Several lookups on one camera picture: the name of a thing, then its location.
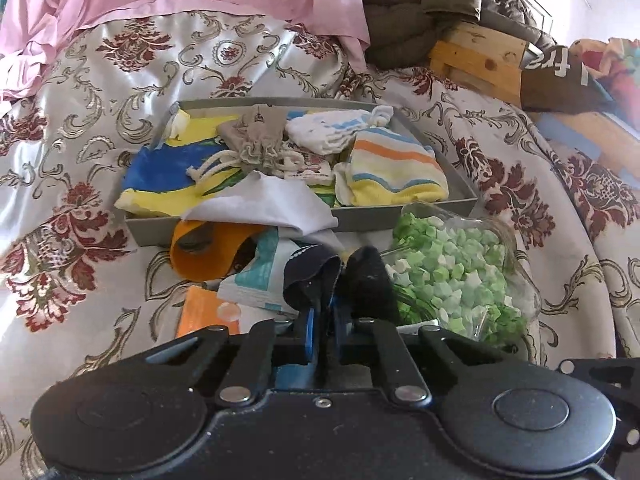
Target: white cloth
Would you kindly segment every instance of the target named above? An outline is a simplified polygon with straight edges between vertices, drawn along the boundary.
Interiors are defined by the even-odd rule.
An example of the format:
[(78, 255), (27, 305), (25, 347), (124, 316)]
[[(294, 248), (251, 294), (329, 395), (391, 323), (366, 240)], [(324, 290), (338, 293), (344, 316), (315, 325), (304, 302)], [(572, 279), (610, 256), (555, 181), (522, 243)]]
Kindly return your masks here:
[(334, 166), (335, 198), (341, 205), (353, 205), (353, 193), (347, 184), (348, 163), (339, 162)]
[(297, 145), (318, 155), (331, 155), (347, 148), (357, 131), (386, 126), (393, 114), (393, 107), (387, 105), (376, 106), (370, 112), (330, 110), (293, 118), (287, 121), (286, 130)]
[(344, 245), (331, 229), (325, 229), (324, 231), (318, 231), (310, 235), (299, 236), (294, 229), (288, 227), (278, 227), (278, 235), (280, 238), (291, 239), (297, 242), (303, 242), (305, 244), (322, 244), (329, 248), (332, 248), (336, 253), (344, 251)]
[(189, 209), (182, 219), (289, 227), (296, 236), (338, 226), (331, 208), (304, 182), (259, 171)]

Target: blue and yellow cloth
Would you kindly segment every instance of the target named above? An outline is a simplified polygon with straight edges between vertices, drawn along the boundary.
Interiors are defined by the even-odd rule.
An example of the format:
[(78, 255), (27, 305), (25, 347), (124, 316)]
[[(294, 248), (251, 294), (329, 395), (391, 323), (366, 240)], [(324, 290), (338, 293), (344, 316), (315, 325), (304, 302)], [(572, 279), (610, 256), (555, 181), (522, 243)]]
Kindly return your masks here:
[(217, 192), (240, 182), (244, 174), (229, 168), (209, 177), (206, 191), (196, 192), (188, 167), (199, 167), (211, 155), (226, 150), (217, 136), (219, 124), (238, 116), (192, 119), (156, 148), (142, 147), (131, 163), (115, 206), (137, 216), (181, 216)]

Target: floral bedspread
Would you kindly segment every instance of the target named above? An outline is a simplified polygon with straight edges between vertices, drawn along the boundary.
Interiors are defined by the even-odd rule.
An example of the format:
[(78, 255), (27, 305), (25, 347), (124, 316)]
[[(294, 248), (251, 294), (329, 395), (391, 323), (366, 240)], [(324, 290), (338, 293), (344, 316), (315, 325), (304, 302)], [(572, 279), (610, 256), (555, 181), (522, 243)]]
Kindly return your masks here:
[(184, 12), (83, 32), (0, 120), (0, 479), (44, 464), (38, 396), (170, 337), (188, 283), (113, 211), (132, 155), (176, 100), (307, 96), (401, 107), (520, 234), (543, 297), (526, 357), (640, 356), (640, 206), (606, 168), (553, 150), (517, 108), (423, 68), (355, 75), (331, 38), (265, 16)]

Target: wooden board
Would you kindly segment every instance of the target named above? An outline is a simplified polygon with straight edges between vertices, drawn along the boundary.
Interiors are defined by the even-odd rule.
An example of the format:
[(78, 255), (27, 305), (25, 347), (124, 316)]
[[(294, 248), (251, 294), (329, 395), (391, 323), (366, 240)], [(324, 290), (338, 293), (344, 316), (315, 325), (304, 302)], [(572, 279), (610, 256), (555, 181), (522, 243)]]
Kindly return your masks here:
[(444, 40), (516, 67), (520, 67), (527, 48), (525, 40), (467, 22), (457, 24)]
[(520, 106), (520, 69), (517, 64), (504, 62), (500, 53), (486, 54), (439, 41), (431, 50), (430, 57), (430, 68), (438, 76)]

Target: orange box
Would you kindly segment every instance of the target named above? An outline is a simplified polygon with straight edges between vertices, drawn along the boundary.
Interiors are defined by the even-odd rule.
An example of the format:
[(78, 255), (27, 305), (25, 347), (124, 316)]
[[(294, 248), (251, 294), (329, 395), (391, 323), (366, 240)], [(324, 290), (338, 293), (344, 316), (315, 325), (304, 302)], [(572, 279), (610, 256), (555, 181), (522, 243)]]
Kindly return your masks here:
[(224, 325), (229, 335), (240, 333), (240, 307), (230, 301), (218, 299), (213, 290), (190, 286), (184, 300), (176, 337), (181, 337), (209, 325)]

